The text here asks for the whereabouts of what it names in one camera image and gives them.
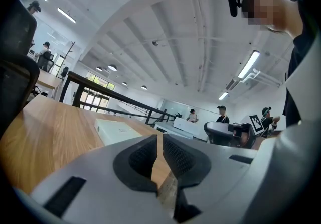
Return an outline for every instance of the person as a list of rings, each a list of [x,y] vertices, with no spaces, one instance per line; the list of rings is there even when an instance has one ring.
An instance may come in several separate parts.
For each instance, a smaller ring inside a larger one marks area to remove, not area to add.
[[[34,13],[37,12],[41,12],[41,8],[39,6],[39,2],[38,1],[33,1],[31,4],[29,4],[29,6],[27,7],[27,10],[29,11],[29,13],[32,15]]]
[[[230,123],[229,117],[226,116],[226,107],[225,106],[218,106],[220,117],[216,120],[216,122],[223,122],[223,123]]]
[[[42,45],[44,46],[44,48],[39,53],[35,53],[36,60],[40,55],[44,55],[45,52],[50,52],[50,49],[49,49],[50,43],[48,41]]]
[[[254,24],[264,25],[273,32],[287,33],[293,39],[294,49],[287,78],[296,70],[308,53],[318,32],[315,20],[302,0],[242,0],[243,16]],[[286,91],[283,115],[286,126],[297,124],[301,117],[291,94]]]
[[[199,121],[199,118],[198,118],[197,114],[195,113],[194,109],[191,109],[190,115],[186,120],[190,121],[190,122],[194,122],[194,123]]]
[[[272,124],[273,126],[273,130],[276,128],[276,123],[280,120],[280,116],[276,116],[276,117],[271,117],[271,113],[270,113],[271,107],[267,108],[263,108],[262,110],[262,125],[264,128],[264,132],[262,133],[262,137],[267,138],[267,136],[269,135],[269,128],[270,128],[270,124]]]

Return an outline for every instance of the desk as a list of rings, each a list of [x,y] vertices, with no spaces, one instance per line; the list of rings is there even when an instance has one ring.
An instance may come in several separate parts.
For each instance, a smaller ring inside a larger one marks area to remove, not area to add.
[[[17,115],[0,140],[0,163],[11,185],[29,194],[55,170],[102,147],[94,127],[96,118],[126,122],[143,136],[158,135],[152,180],[160,187],[170,172],[161,132],[138,120],[79,109],[41,95]]]
[[[48,98],[51,98],[52,95],[55,98],[57,87],[60,85],[61,81],[62,80],[56,76],[40,69],[37,85],[40,88],[48,91]]]
[[[173,125],[170,125],[167,123],[156,122],[154,128],[155,129],[160,128],[162,130],[166,130],[166,132],[169,134],[181,136],[181,137],[188,138],[188,139],[193,139],[193,134],[188,133],[184,130],[180,130],[178,128],[175,128],[175,127],[173,127]]]

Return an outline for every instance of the person in black shirt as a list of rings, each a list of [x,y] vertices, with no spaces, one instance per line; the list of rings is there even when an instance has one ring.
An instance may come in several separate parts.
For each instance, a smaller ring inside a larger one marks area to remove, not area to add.
[[[304,8],[302,0],[242,0],[242,13],[249,23],[264,25],[273,32],[288,33],[294,49],[287,72],[289,78],[308,53],[318,32],[316,21]],[[292,96],[286,91],[283,115],[287,127],[301,117]]]
[[[271,117],[270,110],[271,110],[271,107],[263,108],[262,110],[263,117],[261,119],[261,122],[264,128],[264,132],[261,136],[264,138],[267,138],[268,136],[270,124],[276,126],[276,123],[280,120],[280,116]]]
[[[226,107],[225,106],[218,106],[217,109],[219,109],[220,117],[216,120],[216,122],[223,122],[223,123],[230,123],[229,117],[226,116]]]

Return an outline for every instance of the wooden table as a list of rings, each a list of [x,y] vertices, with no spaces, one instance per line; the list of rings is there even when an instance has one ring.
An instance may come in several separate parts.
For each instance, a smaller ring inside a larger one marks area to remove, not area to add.
[[[157,134],[152,180],[160,187],[170,172],[161,132],[135,119],[79,109],[41,95],[17,115],[0,140],[0,163],[12,186],[30,193],[77,156],[104,146],[94,128],[96,118],[126,122],[143,136]]]
[[[51,98],[52,95],[55,99],[55,94],[57,92],[57,87],[62,82],[61,79],[57,78],[56,76],[40,70],[39,78],[37,80],[37,86],[41,87],[44,90],[48,90],[48,98]]]

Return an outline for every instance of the person in white shirt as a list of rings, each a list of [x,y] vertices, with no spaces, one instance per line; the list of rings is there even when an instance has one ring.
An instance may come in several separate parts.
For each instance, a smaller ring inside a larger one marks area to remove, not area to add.
[[[50,44],[49,44],[48,41],[45,42],[45,43],[43,44],[43,46],[44,46],[44,48],[43,48],[39,53],[35,53],[35,59],[36,59],[36,60],[38,59],[38,57],[39,57],[40,55],[44,55],[45,52],[50,52],[50,49],[49,49]]]
[[[194,122],[194,123],[196,123],[196,122],[199,121],[198,116],[197,116],[197,114],[195,113],[195,110],[194,110],[194,109],[191,109],[190,115],[189,115],[189,117],[188,117],[186,120],[187,120],[187,121],[190,121],[190,122]]]

